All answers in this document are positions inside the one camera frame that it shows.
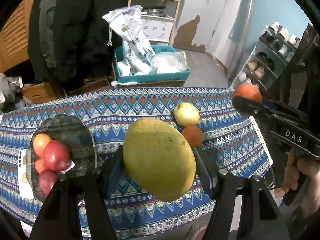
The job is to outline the right hand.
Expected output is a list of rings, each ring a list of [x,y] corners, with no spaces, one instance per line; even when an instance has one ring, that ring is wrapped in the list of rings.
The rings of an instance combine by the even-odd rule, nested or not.
[[[282,185],[285,193],[290,189],[296,190],[298,188],[300,173],[309,179],[306,192],[299,203],[303,218],[309,218],[319,209],[319,162],[306,158],[296,160],[294,149],[292,149],[289,152]]]

